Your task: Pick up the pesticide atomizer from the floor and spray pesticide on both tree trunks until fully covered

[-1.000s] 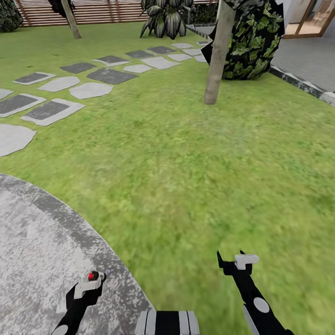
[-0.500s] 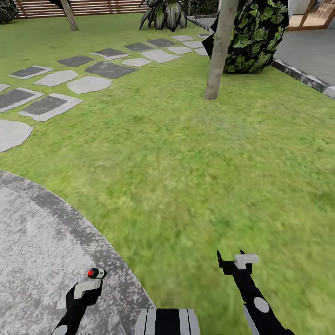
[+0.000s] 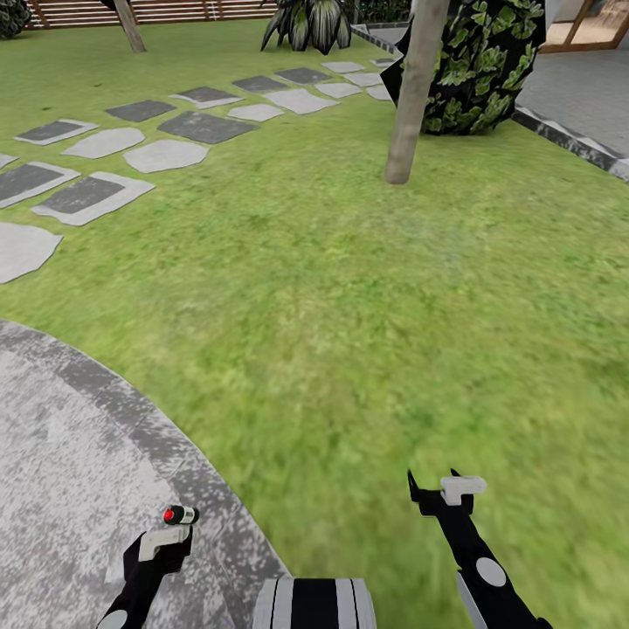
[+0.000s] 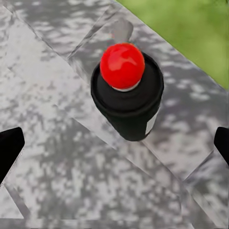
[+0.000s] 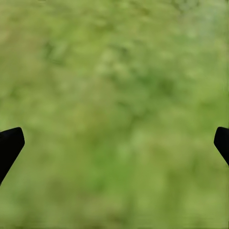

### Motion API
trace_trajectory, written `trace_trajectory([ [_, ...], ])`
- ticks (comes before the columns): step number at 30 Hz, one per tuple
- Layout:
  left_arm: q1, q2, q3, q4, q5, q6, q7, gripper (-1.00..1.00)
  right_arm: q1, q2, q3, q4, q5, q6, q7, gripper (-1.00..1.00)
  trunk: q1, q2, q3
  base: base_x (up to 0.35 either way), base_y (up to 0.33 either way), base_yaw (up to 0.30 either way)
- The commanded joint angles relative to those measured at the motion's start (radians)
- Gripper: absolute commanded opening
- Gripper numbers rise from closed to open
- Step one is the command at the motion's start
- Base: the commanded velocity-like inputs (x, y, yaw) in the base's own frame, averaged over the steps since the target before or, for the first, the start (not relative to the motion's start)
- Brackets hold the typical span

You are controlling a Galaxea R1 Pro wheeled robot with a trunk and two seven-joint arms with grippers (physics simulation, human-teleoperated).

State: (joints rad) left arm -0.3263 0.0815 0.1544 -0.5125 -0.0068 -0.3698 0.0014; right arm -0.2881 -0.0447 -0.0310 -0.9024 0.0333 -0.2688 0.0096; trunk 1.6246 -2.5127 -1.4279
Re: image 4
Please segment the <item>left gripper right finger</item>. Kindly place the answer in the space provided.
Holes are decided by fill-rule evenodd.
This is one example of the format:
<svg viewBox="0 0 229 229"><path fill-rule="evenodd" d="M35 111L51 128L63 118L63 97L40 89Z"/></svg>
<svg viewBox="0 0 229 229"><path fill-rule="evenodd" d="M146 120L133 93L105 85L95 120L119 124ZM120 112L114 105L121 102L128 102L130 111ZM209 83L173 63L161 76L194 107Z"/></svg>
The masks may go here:
<svg viewBox="0 0 229 229"><path fill-rule="evenodd" d="M218 151L222 154L226 162L229 164L229 129L224 127L218 127L215 138L214 145Z"/></svg>

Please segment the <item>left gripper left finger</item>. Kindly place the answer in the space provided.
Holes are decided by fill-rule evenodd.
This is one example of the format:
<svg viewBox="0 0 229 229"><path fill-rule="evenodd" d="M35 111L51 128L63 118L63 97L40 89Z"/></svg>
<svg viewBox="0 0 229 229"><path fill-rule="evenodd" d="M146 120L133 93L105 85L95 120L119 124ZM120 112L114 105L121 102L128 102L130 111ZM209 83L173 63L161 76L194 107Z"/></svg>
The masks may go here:
<svg viewBox="0 0 229 229"><path fill-rule="evenodd" d="M0 184L25 145L20 127L0 132Z"/></svg>

